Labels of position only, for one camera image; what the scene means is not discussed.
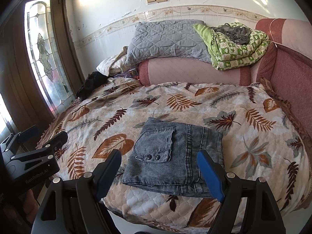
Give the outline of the left hand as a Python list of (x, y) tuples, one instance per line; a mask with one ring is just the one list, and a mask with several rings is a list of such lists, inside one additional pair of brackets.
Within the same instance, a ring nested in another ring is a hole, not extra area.
[(15, 212), (18, 222), (32, 224), (36, 218), (38, 208), (39, 205), (34, 197), (33, 191), (29, 189), (17, 198)]

